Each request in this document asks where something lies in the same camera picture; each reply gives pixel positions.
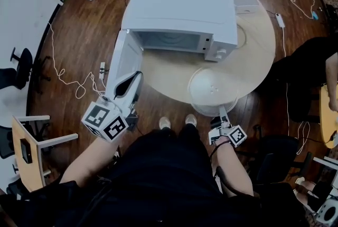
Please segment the clear glass turntable plate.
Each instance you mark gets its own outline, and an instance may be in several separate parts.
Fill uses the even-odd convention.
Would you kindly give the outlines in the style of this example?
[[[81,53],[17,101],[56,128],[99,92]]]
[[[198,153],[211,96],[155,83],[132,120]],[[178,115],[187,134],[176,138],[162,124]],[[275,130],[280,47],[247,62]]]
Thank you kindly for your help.
[[[199,68],[192,74],[187,85],[191,106],[207,117],[218,116],[221,107],[230,112],[239,99],[238,89],[223,85],[219,75],[219,72],[210,68]]]

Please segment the white microwave oven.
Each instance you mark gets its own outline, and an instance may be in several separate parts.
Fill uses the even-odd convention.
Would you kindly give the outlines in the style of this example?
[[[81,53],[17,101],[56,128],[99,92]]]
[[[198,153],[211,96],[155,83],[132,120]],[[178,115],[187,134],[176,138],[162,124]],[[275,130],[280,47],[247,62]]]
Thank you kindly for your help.
[[[107,84],[141,71],[172,99],[188,102],[188,82],[202,63],[220,63],[237,47],[233,0],[130,0]]]

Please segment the black mesh chair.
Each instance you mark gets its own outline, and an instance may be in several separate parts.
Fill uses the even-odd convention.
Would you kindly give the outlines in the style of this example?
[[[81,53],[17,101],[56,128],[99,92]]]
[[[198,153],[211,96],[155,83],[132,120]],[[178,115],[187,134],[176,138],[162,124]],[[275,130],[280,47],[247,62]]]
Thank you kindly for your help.
[[[6,159],[14,155],[12,129],[0,126],[0,158]]]

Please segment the black box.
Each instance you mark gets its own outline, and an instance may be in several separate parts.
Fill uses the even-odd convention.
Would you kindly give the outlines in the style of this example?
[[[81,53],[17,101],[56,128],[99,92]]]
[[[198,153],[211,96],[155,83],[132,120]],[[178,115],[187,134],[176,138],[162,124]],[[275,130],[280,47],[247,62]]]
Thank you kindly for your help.
[[[22,158],[27,164],[32,163],[32,152],[31,152],[31,145],[30,142],[22,138],[20,139],[20,144],[21,144],[21,152],[22,152]]]

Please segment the yellow round table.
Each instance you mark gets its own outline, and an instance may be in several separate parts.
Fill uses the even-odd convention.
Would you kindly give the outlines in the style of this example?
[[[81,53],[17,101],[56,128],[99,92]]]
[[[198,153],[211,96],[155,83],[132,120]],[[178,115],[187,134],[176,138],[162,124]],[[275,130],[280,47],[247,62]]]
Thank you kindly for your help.
[[[332,149],[338,145],[338,112],[332,111],[329,106],[327,85],[320,90],[320,127],[324,144]]]

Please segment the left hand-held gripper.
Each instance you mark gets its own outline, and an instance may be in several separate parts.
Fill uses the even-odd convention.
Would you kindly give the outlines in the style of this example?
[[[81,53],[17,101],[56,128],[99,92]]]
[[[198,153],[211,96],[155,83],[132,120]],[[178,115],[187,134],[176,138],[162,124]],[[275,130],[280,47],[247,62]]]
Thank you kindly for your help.
[[[134,131],[138,115],[135,103],[143,84],[143,73],[124,74],[106,86],[106,96],[91,102],[81,122],[95,136],[113,142],[125,131]]]

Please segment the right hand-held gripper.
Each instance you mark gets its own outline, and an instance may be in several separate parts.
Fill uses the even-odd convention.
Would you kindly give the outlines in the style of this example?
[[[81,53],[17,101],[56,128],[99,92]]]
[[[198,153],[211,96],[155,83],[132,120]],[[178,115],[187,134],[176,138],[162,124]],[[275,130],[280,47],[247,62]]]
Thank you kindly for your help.
[[[247,134],[237,125],[233,126],[229,121],[225,105],[219,106],[219,117],[211,120],[211,130],[208,133],[209,144],[212,145],[221,137],[229,138],[234,147],[238,147],[247,139]]]

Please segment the white desk frame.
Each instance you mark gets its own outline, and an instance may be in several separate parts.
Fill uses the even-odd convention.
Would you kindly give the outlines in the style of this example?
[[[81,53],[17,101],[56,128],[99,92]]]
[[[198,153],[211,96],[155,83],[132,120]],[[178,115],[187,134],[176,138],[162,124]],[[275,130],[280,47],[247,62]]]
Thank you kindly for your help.
[[[338,160],[336,159],[325,156],[323,159],[314,157],[313,160],[317,163],[325,165],[326,167],[329,167],[331,169],[338,171]]]

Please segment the person's right forearm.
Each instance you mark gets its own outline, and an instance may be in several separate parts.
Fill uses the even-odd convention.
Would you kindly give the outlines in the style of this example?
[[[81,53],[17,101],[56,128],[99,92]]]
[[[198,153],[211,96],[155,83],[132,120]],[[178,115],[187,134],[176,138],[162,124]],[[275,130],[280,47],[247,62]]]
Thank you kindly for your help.
[[[253,186],[249,175],[237,157],[231,144],[220,146],[217,151],[218,164],[225,174],[228,184],[238,192],[253,196]]]

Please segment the white round-faced device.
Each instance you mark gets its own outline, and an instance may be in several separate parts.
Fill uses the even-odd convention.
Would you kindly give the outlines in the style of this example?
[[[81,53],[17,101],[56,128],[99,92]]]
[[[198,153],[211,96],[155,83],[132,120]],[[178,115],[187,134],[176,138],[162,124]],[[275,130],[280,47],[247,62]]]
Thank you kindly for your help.
[[[338,220],[338,200],[334,198],[327,199],[319,209],[315,220],[328,227],[332,227]]]

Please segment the person's black clothing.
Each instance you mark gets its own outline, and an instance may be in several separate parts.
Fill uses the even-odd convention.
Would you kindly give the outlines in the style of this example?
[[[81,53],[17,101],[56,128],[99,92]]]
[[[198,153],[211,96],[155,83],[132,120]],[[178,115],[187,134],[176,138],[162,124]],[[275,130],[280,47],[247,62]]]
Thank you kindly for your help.
[[[17,227],[263,227],[260,201],[224,196],[192,125],[139,137],[85,186],[52,184],[22,198],[0,196]]]

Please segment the black office chair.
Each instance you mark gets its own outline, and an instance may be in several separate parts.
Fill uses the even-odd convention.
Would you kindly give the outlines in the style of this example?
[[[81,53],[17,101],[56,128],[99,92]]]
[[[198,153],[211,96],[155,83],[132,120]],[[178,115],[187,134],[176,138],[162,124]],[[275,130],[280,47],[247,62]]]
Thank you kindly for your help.
[[[10,61],[15,59],[18,61],[17,68],[0,69],[0,90],[14,86],[21,90],[29,81],[30,72],[33,66],[33,58],[29,49],[24,48],[20,57],[14,54],[15,48],[12,51]]]

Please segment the person's white shoe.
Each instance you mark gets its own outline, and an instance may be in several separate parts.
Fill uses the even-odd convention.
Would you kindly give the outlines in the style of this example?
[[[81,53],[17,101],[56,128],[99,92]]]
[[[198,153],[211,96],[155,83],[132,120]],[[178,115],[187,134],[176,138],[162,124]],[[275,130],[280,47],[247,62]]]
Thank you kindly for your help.
[[[192,125],[194,127],[197,126],[197,118],[194,114],[188,114],[185,118],[186,125]]]
[[[171,129],[171,122],[167,117],[161,117],[159,120],[159,128],[163,129]]]

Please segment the person's left forearm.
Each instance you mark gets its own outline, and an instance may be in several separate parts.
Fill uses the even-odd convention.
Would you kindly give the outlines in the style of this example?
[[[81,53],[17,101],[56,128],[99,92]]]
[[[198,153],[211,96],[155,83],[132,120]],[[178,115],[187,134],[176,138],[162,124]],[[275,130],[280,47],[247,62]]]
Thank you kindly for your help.
[[[97,138],[65,170],[60,183],[74,181],[79,187],[97,175],[113,159],[123,136],[112,143]]]

